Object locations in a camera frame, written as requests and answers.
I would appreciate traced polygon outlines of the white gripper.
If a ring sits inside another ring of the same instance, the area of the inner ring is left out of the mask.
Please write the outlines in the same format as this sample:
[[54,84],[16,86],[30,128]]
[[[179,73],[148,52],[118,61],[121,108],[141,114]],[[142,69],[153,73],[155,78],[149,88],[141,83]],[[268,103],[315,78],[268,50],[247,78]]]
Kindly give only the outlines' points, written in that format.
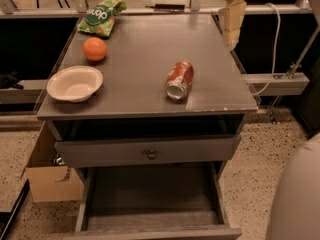
[[232,51],[239,41],[246,6],[245,0],[229,0],[226,6],[219,10],[218,19],[224,45],[228,51]]

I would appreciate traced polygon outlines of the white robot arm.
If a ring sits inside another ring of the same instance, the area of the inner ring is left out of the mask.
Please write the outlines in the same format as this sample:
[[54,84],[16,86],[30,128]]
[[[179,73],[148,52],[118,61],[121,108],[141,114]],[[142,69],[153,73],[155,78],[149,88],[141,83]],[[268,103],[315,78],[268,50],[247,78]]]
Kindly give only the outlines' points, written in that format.
[[[224,1],[222,35],[225,46],[234,49],[246,3]],[[274,194],[265,240],[320,240],[320,134],[287,162]]]

